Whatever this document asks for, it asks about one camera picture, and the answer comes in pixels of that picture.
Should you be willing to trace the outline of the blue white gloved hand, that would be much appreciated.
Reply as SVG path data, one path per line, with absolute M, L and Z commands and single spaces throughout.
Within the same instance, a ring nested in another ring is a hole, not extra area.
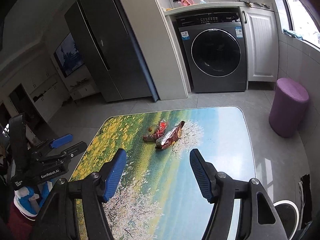
M 32 187 L 24 186 L 14 191 L 14 205 L 22 215 L 34 221 L 52 188 L 51 180 L 40 185 L 40 193 L 36 193 Z

